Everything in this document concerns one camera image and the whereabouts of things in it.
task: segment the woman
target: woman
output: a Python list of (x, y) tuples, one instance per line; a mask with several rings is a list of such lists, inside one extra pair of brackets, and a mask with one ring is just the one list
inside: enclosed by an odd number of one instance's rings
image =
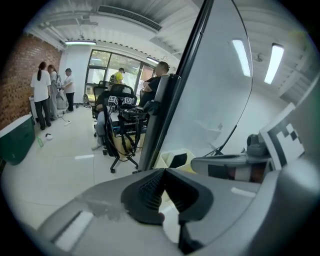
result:
[(50, 74), (50, 99), (49, 99), (49, 105), (50, 105), (50, 111), (51, 111), (51, 121), (58, 119), (58, 107), (57, 107), (57, 94), (58, 94), (58, 88), (61, 87), (60, 78), (58, 76), (57, 70), (55, 69), (54, 65), (48, 66), (48, 72)]
[(72, 71), (70, 68), (65, 70), (66, 79), (63, 83), (63, 89), (65, 91), (66, 98), (68, 100), (69, 107), (66, 110), (67, 113), (71, 113), (74, 111), (74, 95), (75, 95), (75, 84), (74, 77), (72, 76)]
[[(33, 88), (35, 111), (41, 130), (44, 130), (46, 126), (51, 126), (48, 100), (51, 80), (48, 71), (45, 70), (46, 66), (47, 64), (44, 61), (40, 63), (39, 70), (33, 74), (30, 85)], [(45, 120), (42, 115), (42, 109), (45, 114)]]

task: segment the air vent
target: air vent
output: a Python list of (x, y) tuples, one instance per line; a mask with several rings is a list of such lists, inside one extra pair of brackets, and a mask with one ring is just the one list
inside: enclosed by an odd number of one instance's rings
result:
[(155, 23), (151, 19), (148, 19), (146, 17), (143, 17), (140, 14), (134, 13), (132, 11), (124, 10), (124, 9), (121, 9), (121, 8), (101, 5), (99, 7), (98, 12), (102, 13), (102, 14), (110, 14), (110, 15), (114, 15), (114, 16), (117, 16), (117, 17), (121, 16), (121, 17), (124, 17), (124, 18), (127, 18), (127, 19), (131, 19), (131, 20), (134, 20), (136, 22), (142, 23), (145, 26), (147, 26), (149, 28), (152, 28), (153, 30), (156, 30), (156, 31), (160, 31), (161, 28), (162, 28), (158, 23)]

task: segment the black pants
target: black pants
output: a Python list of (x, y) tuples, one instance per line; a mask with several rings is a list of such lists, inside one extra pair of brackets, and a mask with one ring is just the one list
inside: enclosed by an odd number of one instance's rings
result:
[(65, 95), (66, 95), (66, 99), (68, 100), (68, 104), (69, 104), (68, 110), (74, 111), (74, 95), (75, 95), (75, 93), (71, 92), (71, 93), (66, 93)]
[(47, 98), (45, 100), (35, 102), (34, 105), (35, 105), (36, 115), (38, 116), (40, 128), (43, 130), (44, 128), (46, 128), (46, 125), (48, 127), (51, 126), (49, 99)]

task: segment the black t-shirt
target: black t-shirt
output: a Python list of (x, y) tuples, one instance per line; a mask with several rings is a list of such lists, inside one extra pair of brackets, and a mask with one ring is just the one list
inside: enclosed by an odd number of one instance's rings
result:
[(98, 99), (96, 100), (96, 105), (105, 104), (105, 99), (109, 97), (109, 94), (110, 94), (110, 91), (108, 90), (103, 91), (99, 95)]
[(140, 99), (139, 107), (144, 107), (148, 101), (152, 101), (155, 99), (160, 80), (161, 80), (161, 76), (156, 76), (146, 81), (149, 83), (149, 87), (152, 91), (144, 92), (142, 98)]

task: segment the window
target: window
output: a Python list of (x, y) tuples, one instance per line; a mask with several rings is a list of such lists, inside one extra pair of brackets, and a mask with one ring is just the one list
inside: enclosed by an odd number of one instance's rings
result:
[(140, 65), (141, 62), (135, 59), (112, 54), (106, 72), (106, 80), (109, 81), (111, 75), (116, 73), (120, 68), (124, 68), (123, 82), (135, 90)]
[(110, 76), (123, 68), (123, 82), (130, 86), (137, 96), (137, 104), (140, 101), (140, 90), (143, 82), (154, 76), (155, 67), (139, 60), (120, 54), (92, 50), (87, 67), (84, 93), (90, 101), (94, 101), (93, 87), (100, 81), (109, 81)]

